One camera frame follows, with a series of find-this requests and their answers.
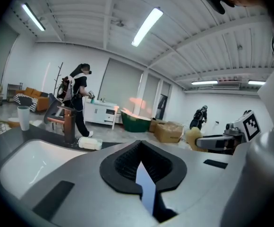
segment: gray floor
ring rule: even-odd
[[[33,113],[30,112],[30,120],[43,120],[44,113]],[[8,118],[17,118],[17,105],[15,103],[3,103],[0,106],[0,120],[8,120]],[[106,142],[129,142],[133,140],[147,140],[158,142],[156,137],[150,133],[131,133],[123,129],[121,125],[115,125],[114,130],[111,129],[111,126],[105,126],[102,124],[87,123],[86,124],[89,131],[93,131],[93,138],[102,139]],[[47,131],[54,132],[60,135],[63,135],[61,125],[54,124],[54,130],[52,129],[52,123],[45,126]],[[76,128],[76,137],[81,137],[81,134]],[[170,146],[180,147],[190,149],[190,146],[184,141],[181,140],[178,144],[166,144]]]

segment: white sink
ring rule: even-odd
[[[0,182],[9,193],[20,199],[46,175],[67,161],[86,153],[41,140],[29,141],[3,165]]]

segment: paper cup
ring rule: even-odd
[[[17,113],[18,113],[20,128],[23,131],[29,130],[30,108],[28,106],[19,106],[17,107]]]

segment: copper faucet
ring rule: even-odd
[[[65,117],[58,117],[51,115],[47,119],[48,121],[60,123],[64,126],[65,142],[69,144],[75,143],[75,118],[76,110],[65,106],[57,106],[59,109],[65,111]]]

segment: fluorescent light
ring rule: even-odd
[[[146,36],[147,32],[153,27],[153,25],[158,21],[158,19],[163,15],[163,12],[159,9],[154,8],[150,15],[146,18],[143,25],[137,32],[132,45],[137,47],[139,46],[140,42]]]
[[[194,81],[192,85],[206,85],[206,84],[218,84],[218,81]]]
[[[249,81],[248,84],[250,85],[264,85],[264,81]]]
[[[27,3],[25,3],[25,4],[22,5],[22,8],[27,13],[27,15],[32,19],[32,21],[37,25],[37,27],[41,31],[44,31],[45,27],[41,24],[41,22],[38,20],[38,18],[35,16],[35,14],[32,12],[29,5]]]

